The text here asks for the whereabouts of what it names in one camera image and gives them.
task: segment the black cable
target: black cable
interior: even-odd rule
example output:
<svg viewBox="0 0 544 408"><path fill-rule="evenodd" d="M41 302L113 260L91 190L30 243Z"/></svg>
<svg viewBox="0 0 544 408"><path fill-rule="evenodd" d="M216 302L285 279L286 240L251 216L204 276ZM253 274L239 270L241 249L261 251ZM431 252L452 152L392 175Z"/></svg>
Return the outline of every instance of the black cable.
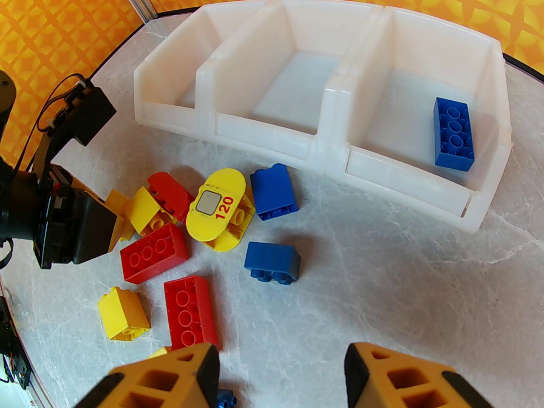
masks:
<svg viewBox="0 0 544 408"><path fill-rule="evenodd" d="M34 153L31 157L31 161L28 162L27 167L25 168L25 172L29 172L31 170L31 166L34 163L34 159L36 158L36 153Z"/></svg>
<svg viewBox="0 0 544 408"><path fill-rule="evenodd" d="M13 239L7 238L6 242L9 245L9 252L6 254L4 258L2 258L2 260L0 260L0 270L2 270L8 265L9 261L11 260L11 256L13 255Z"/></svg>
<svg viewBox="0 0 544 408"><path fill-rule="evenodd" d="M69 76L66 76L65 78L63 78L62 80L60 80L59 83L57 83L57 85L55 86L55 88L51 91L51 93L49 94L49 97L47 97L47 100L45 102L45 104L43 105L40 113L38 114L37 118L36 118L36 121L34 123L34 125L32 126L32 129L31 129L31 132L28 134L28 138L27 138L27 141L25 142L25 146L23 146L23 151L21 151L21 155L19 156L19 160L17 161L17 164L15 165L15 167L13 168L13 171L11 173L11 177L8 181L8 183L10 183L11 181L13 181L13 179L15 178L15 176L17 175L17 172L19 171L19 167L21 166L21 163L23 161L23 157L25 157L25 151L27 149L27 146L28 146L28 143L30 142L31 140L31 137L32 137L32 133L34 132L34 129L36 127L38 127L38 130L42 131L40 128L39 128L39 125L38 123L40 122L40 118L43 116L43 113L45 113L45 111L47 110L47 108L52 105L55 101L59 100L59 99L62 99L64 98L62 95L66 96L68 93L70 93L71 89L67 92L67 93L64 93L64 94L61 94L61 95L57 95L56 97L52 98L53 94L55 93L55 91L57 89L59 89L59 87L64 83L66 82L66 80L68 80L70 77L77 77L79 78L82 82L85 81L85 77L83 76L83 74L80 74L78 72L75 72L73 74L70 74Z"/></svg>
<svg viewBox="0 0 544 408"><path fill-rule="evenodd" d="M9 369L9 366L8 366L8 362L6 361L6 357L4 355L2 355L2 358L4 359L4 371L6 373L6 377L8 378L7 381L4 381L4 379L0 379L0 381L2 381L3 383L6 383L6 384L10 384L10 383L13 383L13 376L11 375L11 371Z"/></svg>

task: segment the lego stud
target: lego stud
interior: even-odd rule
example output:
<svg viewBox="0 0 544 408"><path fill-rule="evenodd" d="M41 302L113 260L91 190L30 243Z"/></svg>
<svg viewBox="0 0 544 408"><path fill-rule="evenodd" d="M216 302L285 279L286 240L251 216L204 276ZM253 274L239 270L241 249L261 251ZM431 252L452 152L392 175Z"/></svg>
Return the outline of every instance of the lego stud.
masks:
<svg viewBox="0 0 544 408"><path fill-rule="evenodd" d="M252 269L251 277L257 278L257 280L262 282L270 282L272 279L272 273L266 270Z"/></svg>
<svg viewBox="0 0 544 408"><path fill-rule="evenodd" d="M459 113L459 111L455 107L448 107L445 112L446 112L447 116L449 116L450 118L453 118L453 119L457 119L457 118L459 118L461 116L461 114Z"/></svg>
<svg viewBox="0 0 544 408"><path fill-rule="evenodd" d="M191 326L194 323L199 323L200 318L198 317L197 312L185 309L179 313L177 316L177 321L181 326Z"/></svg>
<svg viewBox="0 0 544 408"><path fill-rule="evenodd" d="M131 254L128 259L128 264L132 266L133 268L138 268L140 266L140 256L136 252L134 254Z"/></svg>
<svg viewBox="0 0 544 408"><path fill-rule="evenodd" d="M163 252L166 251L167 249L167 241L165 241L164 239L158 239L156 242L155 242L155 252L158 253L158 254L162 254Z"/></svg>
<svg viewBox="0 0 544 408"><path fill-rule="evenodd" d="M241 225L244 220L244 216L244 211L241 208L237 208L231 218L231 224L235 224L236 226Z"/></svg>
<svg viewBox="0 0 544 408"><path fill-rule="evenodd" d="M150 247L150 246L146 246L144 247L144 249L142 249L142 260L144 260L145 262L151 262L152 258L153 258L153 248Z"/></svg>
<svg viewBox="0 0 544 408"><path fill-rule="evenodd" d="M155 231L164 225L164 221L161 218L153 219L150 224L151 224L151 229Z"/></svg>
<svg viewBox="0 0 544 408"><path fill-rule="evenodd" d="M234 408L238 404L238 400L232 390L218 389L217 391L217 407L218 408Z"/></svg>
<svg viewBox="0 0 544 408"><path fill-rule="evenodd" d="M450 154L457 154L463 146L463 140L456 134L453 134L449 137L449 144L451 146Z"/></svg>
<svg viewBox="0 0 544 408"><path fill-rule="evenodd" d="M272 272L272 278L278 283L288 286L291 284L291 277L288 274L282 274L280 272Z"/></svg>
<svg viewBox="0 0 544 408"><path fill-rule="evenodd" d="M150 258L151 258L151 255L148 256L148 258L145 258L145 257L147 257L147 256L144 256L143 252L142 252L141 257L140 257L140 254L135 252L135 253L130 255L130 257L128 259L128 264L130 264L130 266L135 268L135 269L145 269L151 264L151 262L149 261Z"/></svg>
<svg viewBox="0 0 544 408"><path fill-rule="evenodd" d="M185 331L181 334L181 342L184 346L192 346L196 342L196 337L192 331Z"/></svg>
<svg viewBox="0 0 544 408"><path fill-rule="evenodd" d="M457 121L449 121L448 128L454 133L460 133L463 127Z"/></svg>
<svg viewBox="0 0 544 408"><path fill-rule="evenodd" d="M180 290L176 294L176 304L180 307L187 307L190 303L196 303L196 295Z"/></svg>

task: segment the white marble table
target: white marble table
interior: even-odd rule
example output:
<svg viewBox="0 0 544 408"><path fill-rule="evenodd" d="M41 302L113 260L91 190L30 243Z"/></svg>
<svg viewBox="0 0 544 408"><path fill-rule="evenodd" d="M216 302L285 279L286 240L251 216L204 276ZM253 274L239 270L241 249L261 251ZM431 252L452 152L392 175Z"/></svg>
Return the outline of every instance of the white marble table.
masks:
<svg viewBox="0 0 544 408"><path fill-rule="evenodd" d="M131 196L165 170L195 193L213 171L246 177L271 162L134 122L134 68L185 16L153 21L94 78L117 108L82 148L56 162L104 198ZM17 327L51 400L72 406L110 369L170 344L163 283L199 274L212 290L221 386L241 408L346 406L343 358L366 340L455 367L496 408L544 406L544 85L507 68L513 151L480 230L470 235L382 198L292 171L301 210L255 218L243 243L192 258L140 286L122 279L120 246L81 266L40 270L17 241L2 270ZM291 286L244 270L248 241L293 244L303 257ZM142 298L152 330L131 343L105 337L96 303L112 286Z"/></svg>

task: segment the blue 2x2 brick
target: blue 2x2 brick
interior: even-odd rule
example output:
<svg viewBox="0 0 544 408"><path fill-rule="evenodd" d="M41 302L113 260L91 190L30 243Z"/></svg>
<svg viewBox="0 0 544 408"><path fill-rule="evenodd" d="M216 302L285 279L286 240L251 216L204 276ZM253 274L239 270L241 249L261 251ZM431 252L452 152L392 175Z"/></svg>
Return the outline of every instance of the blue 2x2 brick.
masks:
<svg viewBox="0 0 544 408"><path fill-rule="evenodd" d="M298 211L286 165L276 163L250 175L257 216L263 221Z"/></svg>
<svg viewBox="0 0 544 408"><path fill-rule="evenodd" d="M244 267L259 281L289 285L299 279L300 254L290 245L251 241Z"/></svg>
<svg viewBox="0 0 544 408"><path fill-rule="evenodd" d="M468 171L474 163L474 145L468 106L437 97L435 121L435 165Z"/></svg>

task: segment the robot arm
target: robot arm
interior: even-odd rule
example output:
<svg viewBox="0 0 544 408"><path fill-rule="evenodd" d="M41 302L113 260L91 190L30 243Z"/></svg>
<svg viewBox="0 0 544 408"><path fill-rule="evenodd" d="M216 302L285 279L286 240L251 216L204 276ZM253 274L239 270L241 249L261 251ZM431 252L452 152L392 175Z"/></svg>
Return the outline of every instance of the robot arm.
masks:
<svg viewBox="0 0 544 408"><path fill-rule="evenodd" d="M350 344L344 374L348 408L493 408L451 367L369 343ZM113 369L75 408L216 408L218 385L202 343Z"/></svg>
<svg viewBox="0 0 544 408"><path fill-rule="evenodd" d="M0 137L15 97L14 82L0 71ZM31 172L14 170L0 159L0 244L7 241L12 247L13 238L34 241L42 269L53 263L81 264L111 251L123 223L66 169L51 164L71 139L87 146L115 108L89 79L80 80L62 99L65 105L52 124L39 129L43 136Z"/></svg>

